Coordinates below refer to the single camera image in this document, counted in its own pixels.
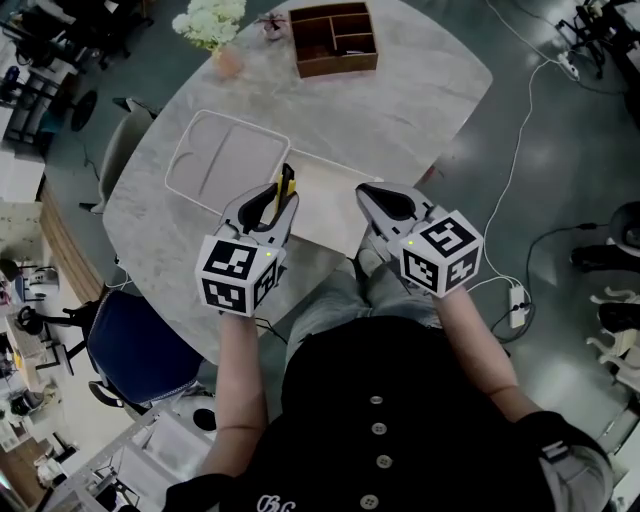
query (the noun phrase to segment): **black shirt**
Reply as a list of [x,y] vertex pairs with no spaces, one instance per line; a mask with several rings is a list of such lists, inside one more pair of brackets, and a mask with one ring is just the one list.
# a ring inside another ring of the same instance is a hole
[[307,338],[282,408],[243,475],[174,486],[165,510],[551,511],[541,450],[563,430],[584,436],[554,413],[507,421],[442,331],[397,317]]

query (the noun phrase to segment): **wooden organizer box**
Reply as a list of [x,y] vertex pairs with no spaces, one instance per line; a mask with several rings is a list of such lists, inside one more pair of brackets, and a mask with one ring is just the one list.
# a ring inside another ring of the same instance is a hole
[[378,51],[364,2],[293,9],[289,20],[301,78],[376,69]]

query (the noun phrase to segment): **desk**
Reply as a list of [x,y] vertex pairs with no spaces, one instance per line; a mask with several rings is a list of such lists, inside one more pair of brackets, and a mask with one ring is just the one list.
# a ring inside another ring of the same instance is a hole
[[[318,3],[335,0],[291,0],[277,10]],[[203,237],[213,233],[219,216],[164,185],[194,114],[209,109],[238,117],[288,136],[295,149],[413,185],[491,83],[487,68],[431,19],[399,0],[367,4],[380,53],[375,72],[301,80],[291,41],[269,44],[261,27],[251,24],[236,41],[245,62],[240,76],[222,81],[207,60],[151,125],[107,204],[105,228],[136,286],[213,363],[218,315],[200,304],[194,268]],[[344,258],[294,237],[287,253],[288,271],[256,312],[272,323]]]
[[15,355],[20,356],[21,364],[16,368],[29,391],[42,391],[44,384],[38,376],[38,365],[44,363],[47,358],[47,349],[38,336],[32,336],[16,327],[17,313],[9,313],[5,317],[7,324],[7,338]]

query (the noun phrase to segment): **power strip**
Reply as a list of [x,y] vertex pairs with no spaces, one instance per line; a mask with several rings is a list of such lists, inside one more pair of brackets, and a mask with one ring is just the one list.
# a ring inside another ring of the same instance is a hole
[[525,306],[524,288],[522,286],[512,286],[509,288],[509,325],[512,329],[522,327],[526,322],[529,307]]

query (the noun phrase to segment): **white cable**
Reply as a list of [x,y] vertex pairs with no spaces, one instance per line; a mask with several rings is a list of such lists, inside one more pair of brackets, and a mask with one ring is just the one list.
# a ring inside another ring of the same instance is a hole
[[118,284],[107,284],[105,283],[104,285],[107,288],[119,288],[120,290],[122,290],[125,286],[127,286],[129,283],[133,283],[132,279],[129,279],[129,272],[127,272],[126,270],[124,271],[124,281],[122,283],[118,283]]
[[518,34],[518,32],[516,32],[516,30],[504,20],[504,18],[498,12],[498,9],[496,9],[493,5],[491,5],[491,2],[489,2],[489,0],[484,0],[484,1],[489,6],[489,9],[491,9],[493,12],[496,13],[496,16],[500,19],[500,21],[504,24],[504,26],[507,27],[509,30],[511,30],[511,32],[513,32],[514,36],[516,36],[518,39],[520,39],[520,41],[522,41],[529,48],[531,48],[534,52],[536,52],[538,55],[540,55],[540,57],[542,57],[544,60],[550,61],[550,62],[553,62],[554,64],[560,65],[560,61],[550,59],[544,53],[542,53],[540,50],[538,50],[535,46],[533,46],[529,41],[527,41],[524,37],[522,37],[520,34]]
[[502,194],[500,194],[500,197],[498,198],[498,202],[496,203],[496,206],[493,209],[493,212],[491,213],[491,216],[489,217],[489,220],[487,221],[487,224],[486,224],[486,226],[484,228],[484,233],[483,233],[484,245],[482,247],[482,251],[484,253],[484,259],[487,261],[487,264],[489,265],[489,267],[491,267],[491,270],[493,270],[498,277],[509,281],[511,283],[511,286],[515,286],[513,284],[514,282],[517,283],[518,285],[522,286],[522,288],[524,289],[525,294],[527,295],[527,297],[529,297],[529,300],[531,300],[531,296],[529,295],[529,291],[522,285],[522,283],[518,279],[516,279],[515,277],[512,277],[512,276],[508,276],[506,274],[503,274],[502,272],[499,272],[498,269],[493,266],[493,263],[491,263],[491,260],[489,259],[489,254],[487,253],[487,234],[489,232],[489,227],[491,226],[491,222],[493,221],[493,219],[495,218],[496,214],[498,213],[498,209],[500,208],[500,204],[502,204],[502,199],[504,199],[504,196],[507,194],[507,191],[509,190],[509,187],[511,186],[511,181],[513,180],[513,173],[514,173],[515,168],[516,168],[516,162],[518,161],[518,153],[520,151],[520,143],[522,142],[522,131],[524,130],[524,127],[527,125],[527,122],[529,121],[529,118],[531,117],[531,114],[533,113],[533,91],[532,91],[532,88],[531,88],[532,85],[533,85],[533,79],[536,76],[536,73],[540,69],[542,69],[544,66],[549,64],[549,62],[552,62],[552,61],[551,60],[547,60],[547,61],[543,62],[542,64],[538,65],[538,67],[536,67],[536,69],[533,70],[533,73],[531,73],[531,78],[529,78],[529,112],[527,113],[526,117],[524,118],[524,121],[522,122],[522,125],[520,125],[520,129],[518,130],[518,138],[516,140],[516,149],[513,152],[513,159],[511,161],[511,169],[509,170],[509,179],[507,180],[507,184],[505,185],[504,189],[502,190]]
[[486,226],[484,228],[484,233],[483,233],[484,245],[483,245],[482,251],[483,251],[484,259],[487,261],[487,264],[489,265],[491,270],[493,270],[493,272],[496,274],[496,277],[491,278],[491,279],[487,279],[485,281],[481,281],[480,283],[475,284],[474,286],[472,286],[469,289],[469,291],[471,291],[474,288],[476,288],[478,286],[481,286],[483,284],[490,283],[490,282],[496,281],[498,279],[504,279],[505,281],[509,282],[509,285],[511,287],[514,287],[516,285],[521,286],[522,289],[524,290],[524,293],[526,294],[527,298],[529,299],[529,301],[531,301],[531,295],[530,295],[529,291],[524,287],[524,285],[518,279],[516,279],[513,276],[509,276],[507,274],[503,274],[502,272],[498,271],[498,269],[493,265],[493,263],[491,263],[491,260],[489,259],[489,254],[487,253],[487,235],[488,235],[488,232],[489,232],[489,227],[491,226],[491,222],[493,221],[494,217],[498,213],[498,210],[500,209],[500,205],[502,204],[502,199],[504,198],[504,196],[506,195],[507,191],[509,190],[509,187],[511,186],[511,181],[513,180],[513,174],[514,174],[514,171],[515,171],[516,162],[518,160],[518,153],[520,151],[520,143],[522,142],[522,132],[524,130],[524,127],[527,125],[527,122],[529,121],[529,118],[531,117],[531,114],[533,113],[533,91],[532,91],[532,86],[533,86],[533,79],[536,76],[536,73],[540,69],[542,69],[544,66],[546,66],[547,64],[552,62],[553,64],[556,64],[558,67],[562,68],[562,71],[567,76],[569,76],[569,78],[571,78],[571,80],[573,80],[573,81],[579,81],[579,80],[577,80],[573,76],[569,75],[569,73],[567,73],[567,71],[564,69],[564,67],[562,66],[562,63],[560,61],[554,60],[554,59],[551,59],[551,58],[547,57],[544,53],[542,53],[535,46],[533,46],[529,41],[527,41],[524,37],[522,37],[511,25],[509,25],[505,21],[505,19],[502,17],[500,12],[491,4],[491,2],[489,0],[485,0],[485,3],[495,13],[495,15],[503,23],[503,25],[505,27],[507,27],[513,33],[513,35],[515,35],[520,41],[525,43],[529,48],[531,48],[540,57],[542,57],[544,59],[544,62],[542,64],[539,64],[536,67],[536,69],[533,70],[533,73],[531,73],[531,77],[529,78],[529,86],[528,86],[528,90],[529,90],[529,112],[527,113],[526,117],[524,118],[524,121],[522,122],[522,125],[520,126],[520,129],[518,130],[518,138],[516,140],[516,148],[515,148],[515,150],[513,152],[513,159],[511,161],[511,169],[509,170],[509,178],[507,180],[507,184],[505,185],[504,189],[502,190],[502,193],[500,194],[500,197],[498,198],[496,206],[493,209],[493,212],[491,213],[491,216],[489,217],[489,220],[487,221],[487,224],[486,224]]
[[491,279],[485,279],[484,281],[480,281],[479,283],[474,284],[471,288],[469,288],[467,291],[471,292],[473,291],[475,288],[477,288],[478,286],[482,286],[483,284],[487,284],[490,283],[491,281],[497,281],[498,279],[504,279],[505,281],[509,281],[510,285],[513,285],[513,283],[511,282],[511,279],[509,279],[508,277],[505,276],[496,276],[496,277],[492,277]]

